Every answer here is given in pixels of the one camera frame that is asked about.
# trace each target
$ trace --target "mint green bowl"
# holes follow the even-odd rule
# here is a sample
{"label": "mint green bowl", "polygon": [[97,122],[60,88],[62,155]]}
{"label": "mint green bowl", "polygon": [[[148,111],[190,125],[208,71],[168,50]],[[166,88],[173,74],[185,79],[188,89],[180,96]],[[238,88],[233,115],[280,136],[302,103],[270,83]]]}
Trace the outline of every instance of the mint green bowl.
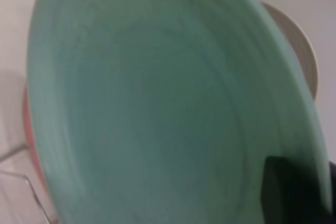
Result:
{"label": "mint green bowl", "polygon": [[62,224],[263,223],[267,156],[331,209],[313,100],[256,0],[37,0],[28,95]]}

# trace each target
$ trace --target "plate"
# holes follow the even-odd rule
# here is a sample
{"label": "plate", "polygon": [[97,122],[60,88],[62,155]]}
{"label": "plate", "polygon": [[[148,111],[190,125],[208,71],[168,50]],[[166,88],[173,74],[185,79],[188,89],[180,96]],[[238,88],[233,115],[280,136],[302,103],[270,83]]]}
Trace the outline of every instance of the plate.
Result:
{"label": "plate", "polygon": [[263,3],[263,6],[292,46],[299,60],[310,93],[315,100],[318,90],[318,67],[316,56],[308,37],[299,25],[282,11],[270,4]]}
{"label": "plate", "polygon": [[267,156],[331,209],[313,99],[256,0],[37,0],[28,97],[63,224],[263,223]]}

